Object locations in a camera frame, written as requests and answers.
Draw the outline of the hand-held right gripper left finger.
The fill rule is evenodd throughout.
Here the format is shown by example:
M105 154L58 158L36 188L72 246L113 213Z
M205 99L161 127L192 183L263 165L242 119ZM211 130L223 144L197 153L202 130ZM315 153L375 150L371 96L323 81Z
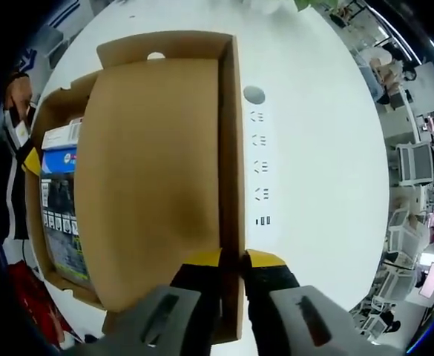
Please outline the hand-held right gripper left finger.
M209 355L220 319L220 250L187 259L168 285L159 285L121 313L114 329L63 355Z

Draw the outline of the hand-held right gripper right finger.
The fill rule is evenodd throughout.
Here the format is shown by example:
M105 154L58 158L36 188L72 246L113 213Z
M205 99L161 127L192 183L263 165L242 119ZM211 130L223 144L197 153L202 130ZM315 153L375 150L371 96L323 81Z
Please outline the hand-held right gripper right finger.
M400 355L359 335L350 314L313 286L301 286L274 254L246 250L243 280L259 355Z

